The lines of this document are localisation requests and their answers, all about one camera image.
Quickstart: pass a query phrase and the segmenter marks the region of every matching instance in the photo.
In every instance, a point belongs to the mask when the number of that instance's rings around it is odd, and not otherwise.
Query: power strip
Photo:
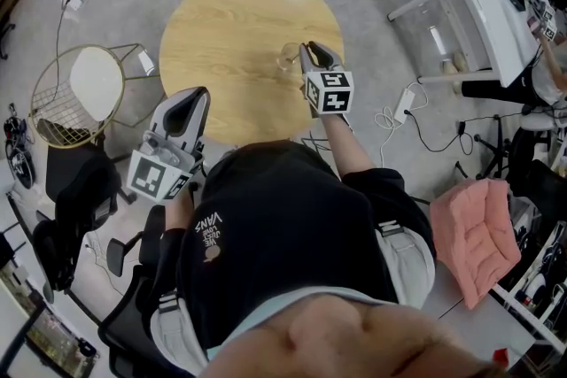
[[[401,125],[406,122],[408,117],[405,111],[411,110],[411,104],[414,102],[416,94],[410,89],[404,89],[401,93],[400,101],[398,102],[398,107],[396,107],[396,112],[393,114],[393,119],[398,121]]]

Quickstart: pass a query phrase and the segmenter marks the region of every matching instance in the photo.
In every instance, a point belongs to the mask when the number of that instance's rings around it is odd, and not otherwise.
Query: floor
[[[129,42],[141,42],[157,62],[159,43],[168,18],[182,0],[82,0],[77,11],[67,9],[60,31],[60,50],[78,43],[98,43],[107,47]],[[388,131],[378,127],[375,114],[385,106],[395,107],[404,87],[439,70],[442,57],[430,34],[437,27],[448,50],[454,49],[454,37],[445,30],[435,8],[422,14],[411,13],[393,24],[386,14],[408,0],[325,0],[341,26],[346,46],[346,63],[355,77],[355,99],[349,116],[353,130],[370,156],[380,163],[380,146]],[[0,105],[3,109],[14,102],[20,116],[26,116],[35,81],[54,58],[55,36],[61,0],[21,0],[12,14],[17,28],[6,41],[10,58],[0,62]],[[133,82],[119,118],[135,120],[144,116],[150,102],[162,95],[159,79]],[[427,87],[429,105],[416,112],[426,142],[435,148],[446,145],[456,133],[455,122],[494,113],[519,112],[514,104],[469,100],[457,96],[450,85]],[[144,125],[136,131],[112,127],[108,133],[107,150],[117,156],[135,148]],[[467,126],[471,134],[491,137],[494,127],[490,120]],[[320,126],[315,134],[321,134]],[[207,142],[206,163],[212,166],[225,147]],[[450,187],[454,181],[454,163],[460,160],[471,174],[480,169],[484,155],[475,147],[464,156],[457,143],[442,153],[428,152],[419,142],[416,128],[408,123],[396,131],[384,148],[385,165],[399,170],[407,182],[408,193],[432,199]],[[35,209],[48,215],[53,203],[45,196],[45,163],[47,148],[38,138],[32,147],[37,168],[37,184],[21,190],[20,208],[30,226],[35,225]],[[120,171],[126,176],[126,165]],[[72,287],[74,293],[99,318],[104,318],[120,300],[120,292],[128,287],[131,268],[136,264],[136,251],[131,252],[122,278],[107,275],[105,248],[112,237],[127,241],[144,226],[151,208],[149,201],[126,206],[121,201],[118,213],[96,233],[86,239],[93,249],[84,249]]]

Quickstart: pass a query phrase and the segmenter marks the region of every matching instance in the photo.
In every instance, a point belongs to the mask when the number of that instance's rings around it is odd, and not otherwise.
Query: white machine
[[[156,203],[174,199],[203,164],[201,141],[211,98],[204,87],[176,93],[151,118],[132,153],[128,188]]]
[[[353,105],[353,74],[345,71],[341,57],[323,44],[309,42],[299,46],[299,59],[305,98],[313,110],[318,115],[349,113]]]

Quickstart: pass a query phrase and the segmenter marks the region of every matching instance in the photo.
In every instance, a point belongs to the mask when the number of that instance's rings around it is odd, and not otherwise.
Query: hand
[[[187,188],[182,189],[181,194],[166,204],[166,231],[173,228],[189,228],[195,208],[193,199]]]

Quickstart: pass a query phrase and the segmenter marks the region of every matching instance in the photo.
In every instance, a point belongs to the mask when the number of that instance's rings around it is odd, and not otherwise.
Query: white cable
[[[419,87],[422,91],[423,91],[423,95],[425,96],[425,104],[414,107],[413,109],[409,109],[411,112],[412,111],[417,111],[418,109],[423,109],[424,107],[427,107],[427,105],[429,104],[429,98],[427,97],[427,93],[425,92],[425,89],[423,88],[423,85],[420,84],[419,82],[412,82],[410,83],[407,87],[405,87],[404,89],[409,90],[412,86],[416,85],[417,87]],[[378,117],[383,117],[385,120],[385,125],[380,123],[378,121]],[[389,106],[386,106],[382,109],[381,112],[377,113],[374,116],[374,122],[379,125],[382,129],[387,129],[388,131],[390,131],[390,134],[388,135],[388,138],[384,141],[384,143],[382,143],[382,145],[380,146],[380,162],[382,164],[382,167],[385,167],[385,163],[384,163],[384,147],[385,145],[390,142],[390,139],[392,139],[393,133],[396,132],[396,129],[398,129],[399,127],[403,126],[403,123],[400,123],[399,125],[396,125],[396,123],[399,123],[394,117],[393,117],[393,113],[392,113],[392,109],[390,109]]]

